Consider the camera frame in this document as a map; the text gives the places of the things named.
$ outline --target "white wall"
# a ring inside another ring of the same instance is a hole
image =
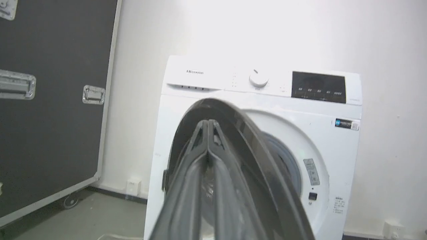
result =
[[[296,62],[360,73],[363,126],[345,230],[380,236],[384,219],[427,229],[427,1],[124,0],[99,186],[147,197],[169,55]]]

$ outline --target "metal latch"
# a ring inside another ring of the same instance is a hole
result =
[[[31,100],[35,96],[35,77],[0,69],[0,98]]]
[[[0,17],[14,20],[18,0],[0,0]]]
[[[82,102],[86,104],[104,104],[105,88],[86,85],[83,88]]]

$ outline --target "black display panel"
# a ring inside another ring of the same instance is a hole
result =
[[[292,72],[291,97],[345,103],[343,76]]]

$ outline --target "white washing machine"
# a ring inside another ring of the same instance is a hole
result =
[[[340,240],[362,116],[358,74],[280,69],[171,56],[158,112],[144,236],[161,211],[163,172],[181,118],[202,98],[228,101],[265,133],[285,163],[317,240]]]

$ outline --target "floor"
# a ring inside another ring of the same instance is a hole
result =
[[[97,240],[106,233],[143,237],[145,204],[88,190],[81,198],[72,209],[61,210],[53,203],[25,216],[5,228],[4,239]]]

